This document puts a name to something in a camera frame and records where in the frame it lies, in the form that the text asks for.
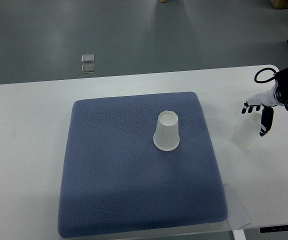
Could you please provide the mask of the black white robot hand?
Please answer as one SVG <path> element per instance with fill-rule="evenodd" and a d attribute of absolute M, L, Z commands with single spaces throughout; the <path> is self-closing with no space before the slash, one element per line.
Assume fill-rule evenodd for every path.
<path fill-rule="evenodd" d="M 251 113 L 254 109 L 259 111 L 262 108 L 259 135 L 263 137 L 272 128 L 274 119 L 273 107 L 276 107 L 277 105 L 278 102 L 273 91 L 269 90 L 249 97 L 243 104 L 241 113 Z"/>

